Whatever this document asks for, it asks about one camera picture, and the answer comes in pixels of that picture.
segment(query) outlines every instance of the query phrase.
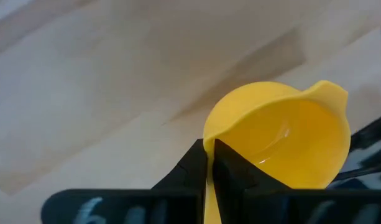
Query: wooden surface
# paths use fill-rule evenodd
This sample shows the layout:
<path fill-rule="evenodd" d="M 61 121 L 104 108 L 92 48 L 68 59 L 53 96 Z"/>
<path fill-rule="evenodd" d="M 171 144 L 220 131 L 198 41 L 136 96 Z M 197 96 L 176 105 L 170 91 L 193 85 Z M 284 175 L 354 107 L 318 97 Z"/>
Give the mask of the wooden surface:
<path fill-rule="evenodd" d="M 237 86 L 349 91 L 381 115 L 381 0 L 0 1 L 0 223 L 67 188 L 148 188 Z"/>

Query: yellow plastic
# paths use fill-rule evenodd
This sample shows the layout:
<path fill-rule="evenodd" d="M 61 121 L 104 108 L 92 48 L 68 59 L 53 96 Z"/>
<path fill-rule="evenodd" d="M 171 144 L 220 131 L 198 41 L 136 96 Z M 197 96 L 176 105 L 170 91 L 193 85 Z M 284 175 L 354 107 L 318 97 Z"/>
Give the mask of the yellow plastic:
<path fill-rule="evenodd" d="M 204 126 L 209 158 L 205 223 L 220 223 L 211 178 L 215 139 L 291 188 L 323 189 L 349 150 L 346 101 L 347 91 L 325 80 L 305 91 L 281 83 L 251 83 L 222 98 Z"/>

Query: yellow measuring cup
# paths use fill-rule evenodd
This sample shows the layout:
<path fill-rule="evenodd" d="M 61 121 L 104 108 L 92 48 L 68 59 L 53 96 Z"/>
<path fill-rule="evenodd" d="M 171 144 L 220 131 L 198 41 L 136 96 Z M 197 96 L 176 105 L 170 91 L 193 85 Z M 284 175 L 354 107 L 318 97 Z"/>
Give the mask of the yellow measuring cup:
<path fill-rule="evenodd" d="M 220 223 L 211 178 L 215 139 L 291 188 L 323 189 L 349 151 L 346 101 L 347 91 L 325 80 L 305 91 L 256 82 L 222 98 L 203 133 L 209 159 L 205 223 Z"/>

